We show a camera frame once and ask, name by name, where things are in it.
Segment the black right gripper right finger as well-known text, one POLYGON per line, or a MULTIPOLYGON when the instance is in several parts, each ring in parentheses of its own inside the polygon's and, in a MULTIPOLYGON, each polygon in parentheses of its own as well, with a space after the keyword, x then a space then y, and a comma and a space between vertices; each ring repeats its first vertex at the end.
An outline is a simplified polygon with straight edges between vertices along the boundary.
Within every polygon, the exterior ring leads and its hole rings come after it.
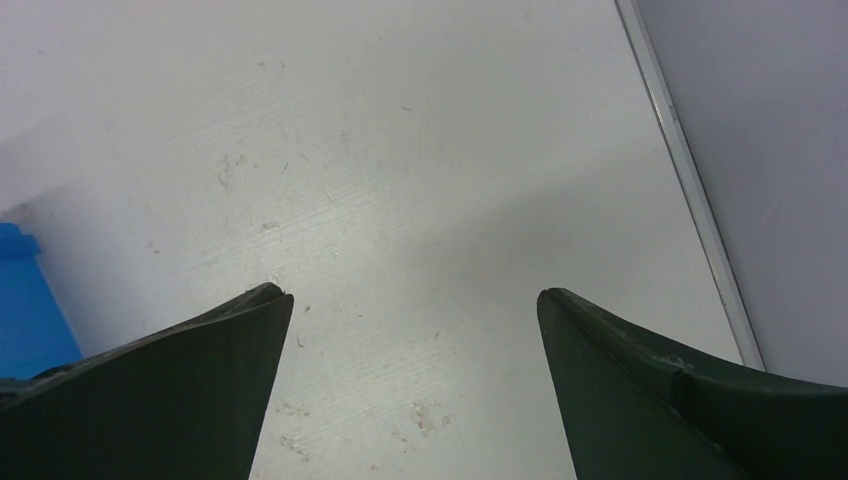
POLYGON ((843 479, 847 391, 734 364, 573 292, 537 317, 581 479, 843 479))

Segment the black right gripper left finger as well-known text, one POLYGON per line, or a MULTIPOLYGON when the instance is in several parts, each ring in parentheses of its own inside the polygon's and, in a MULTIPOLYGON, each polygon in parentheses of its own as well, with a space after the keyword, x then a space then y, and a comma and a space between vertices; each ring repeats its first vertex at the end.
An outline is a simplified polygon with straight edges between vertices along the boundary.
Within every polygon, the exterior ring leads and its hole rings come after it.
POLYGON ((5 479, 246 479, 294 298, 266 282, 104 353, 1 382, 5 479))

